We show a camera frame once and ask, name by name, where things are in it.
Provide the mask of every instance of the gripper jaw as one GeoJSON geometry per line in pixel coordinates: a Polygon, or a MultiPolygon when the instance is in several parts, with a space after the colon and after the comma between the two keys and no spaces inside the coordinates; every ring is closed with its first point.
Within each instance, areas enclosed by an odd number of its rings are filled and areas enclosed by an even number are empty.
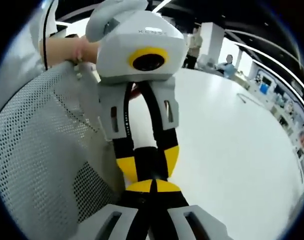
{"type": "MultiPolygon", "coordinates": [[[[157,101],[163,130],[176,128],[178,126],[178,103],[175,100],[175,78],[172,76],[167,80],[138,82],[138,84],[144,83],[148,83],[157,101]]],[[[132,84],[128,82],[113,85],[103,82],[98,84],[100,121],[109,140],[128,136],[126,128],[129,124],[127,114],[129,95],[126,93],[129,91],[129,86],[131,90],[132,84]]]]}
{"type": "MultiPolygon", "coordinates": [[[[70,240],[145,240],[147,232],[143,238],[137,238],[135,234],[131,234],[131,225],[135,223],[138,211],[137,208],[108,204],[83,221],[76,235],[70,240]]],[[[199,206],[176,207],[167,211],[179,240],[232,240],[228,236],[226,226],[199,206]]],[[[166,238],[173,237],[166,236],[166,232],[163,234],[165,238],[162,239],[173,239],[166,238]]]]}

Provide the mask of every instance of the white pillar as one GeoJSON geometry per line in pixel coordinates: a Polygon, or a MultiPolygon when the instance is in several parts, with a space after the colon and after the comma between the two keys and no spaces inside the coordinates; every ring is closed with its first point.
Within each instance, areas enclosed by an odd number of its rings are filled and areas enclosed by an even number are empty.
{"type": "Polygon", "coordinates": [[[239,51],[238,52],[238,56],[237,56],[237,59],[235,61],[235,68],[238,69],[238,67],[240,66],[240,62],[241,62],[241,58],[242,58],[242,54],[243,54],[243,51],[239,51]]]}
{"type": "Polygon", "coordinates": [[[225,35],[225,30],[212,22],[204,22],[201,26],[201,37],[203,43],[200,49],[201,55],[206,55],[208,59],[218,62],[221,47],[225,35]]]}
{"type": "Polygon", "coordinates": [[[251,66],[250,74],[248,75],[248,78],[250,80],[254,79],[257,76],[258,69],[259,69],[259,67],[257,66],[257,64],[253,63],[251,66]]]}

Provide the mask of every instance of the black cable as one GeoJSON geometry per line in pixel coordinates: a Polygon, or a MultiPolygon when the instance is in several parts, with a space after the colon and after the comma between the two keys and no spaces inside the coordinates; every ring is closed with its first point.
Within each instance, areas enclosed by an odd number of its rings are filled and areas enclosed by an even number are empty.
{"type": "Polygon", "coordinates": [[[50,6],[48,7],[48,10],[46,12],[46,15],[45,15],[45,20],[44,20],[44,25],[43,25],[43,55],[44,55],[44,66],[45,66],[45,70],[48,70],[48,67],[47,67],[47,58],[46,58],[46,41],[45,41],[45,34],[46,34],[46,24],[47,24],[47,19],[48,19],[48,15],[50,14],[50,10],[51,10],[51,7],[54,3],[54,0],[51,2],[50,6]]]}
{"type": "Polygon", "coordinates": [[[264,105],[259,104],[258,102],[256,102],[255,100],[251,99],[250,97],[246,96],[245,94],[238,93],[238,94],[236,94],[236,95],[243,101],[243,103],[246,103],[246,101],[245,101],[242,97],[247,98],[249,101],[252,101],[252,102],[255,103],[256,105],[258,105],[258,106],[260,106],[260,107],[266,109],[266,107],[265,107],[264,105]]]}

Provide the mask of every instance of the white table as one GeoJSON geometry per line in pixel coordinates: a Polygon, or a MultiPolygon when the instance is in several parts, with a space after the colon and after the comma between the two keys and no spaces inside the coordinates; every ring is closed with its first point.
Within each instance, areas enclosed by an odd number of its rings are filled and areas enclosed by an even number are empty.
{"type": "MultiPolygon", "coordinates": [[[[176,74],[180,155],[170,181],[191,205],[222,221],[234,240],[274,240],[304,186],[292,143],[270,112],[235,82],[201,71],[176,74]]],[[[130,103],[136,147],[155,146],[142,97],[130,103]]]]}
{"type": "Polygon", "coordinates": [[[273,101],[273,94],[268,92],[267,94],[263,94],[260,91],[259,86],[253,82],[253,81],[246,81],[245,79],[237,79],[236,81],[238,84],[243,86],[247,91],[253,95],[255,98],[257,98],[266,109],[272,112],[274,117],[279,121],[280,118],[284,118],[284,120],[288,123],[288,126],[284,128],[284,130],[288,133],[293,146],[301,148],[301,144],[298,137],[298,131],[295,127],[295,124],[291,118],[291,116],[279,105],[275,104],[273,101]]]}

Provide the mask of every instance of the ceiling light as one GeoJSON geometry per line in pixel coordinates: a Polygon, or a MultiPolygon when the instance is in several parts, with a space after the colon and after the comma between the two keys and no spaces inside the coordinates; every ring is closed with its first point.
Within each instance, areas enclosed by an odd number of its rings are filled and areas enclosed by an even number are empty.
{"type": "Polygon", "coordinates": [[[46,6],[46,1],[43,1],[42,4],[41,4],[41,8],[44,9],[45,6],[46,6]]]}
{"type": "Polygon", "coordinates": [[[235,34],[243,34],[261,41],[264,41],[278,49],[280,49],[282,52],[286,53],[288,56],[290,56],[292,59],[294,59],[296,62],[298,62],[298,64],[300,65],[300,68],[302,68],[302,63],[300,59],[297,59],[295,56],[293,56],[290,52],[288,52],[287,50],[285,50],[284,48],[282,48],[281,46],[277,45],[276,43],[273,43],[272,41],[269,41],[263,37],[251,34],[249,32],[245,32],[245,31],[239,31],[239,30],[232,30],[232,29],[225,29],[226,32],[231,32],[231,33],[235,33],[235,34]]]}
{"type": "Polygon", "coordinates": [[[273,61],[274,63],[276,63],[278,66],[280,66],[281,68],[283,68],[285,71],[287,71],[301,86],[302,88],[304,89],[304,84],[303,82],[292,72],[290,71],[287,67],[285,67],[285,65],[281,64],[279,61],[277,61],[275,58],[272,58],[271,56],[267,55],[266,53],[262,52],[262,51],[259,51],[251,46],[248,46],[246,44],[242,44],[242,43],[239,43],[239,42],[236,42],[236,41],[232,41],[232,43],[234,43],[235,45],[238,45],[238,46],[241,46],[241,47],[244,47],[246,49],[250,49],[254,52],[257,52],[265,57],[267,57],[269,60],[273,61]]]}
{"type": "Polygon", "coordinates": [[[168,4],[171,0],[163,0],[160,4],[158,4],[156,6],[156,8],[154,8],[152,10],[153,13],[157,13],[162,7],[164,7],[166,4],[168,4]]]}
{"type": "Polygon", "coordinates": [[[286,85],[293,93],[294,95],[297,97],[297,99],[299,101],[301,101],[301,103],[304,106],[304,100],[302,99],[302,97],[299,95],[299,93],[285,80],[283,79],[281,76],[279,76],[275,71],[271,70],[269,67],[265,66],[264,64],[262,64],[261,62],[253,59],[253,62],[256,63],[257,65],[261,66],[262,68],[266,69],[267,71],[269,71],[271,74],[273,74],[275,77],[277,77],[284,85],[286,85]]]}
{"type": "Polygon", "coordinates": [[[55,21],[55,24],[62,25],[62,26],[67,26],[67,27],[71,25],[70,23],[68,23],[68,22],[66,23],[66,22],[63,22],[63,21],[62,22],[61,21],[55,21]]]}

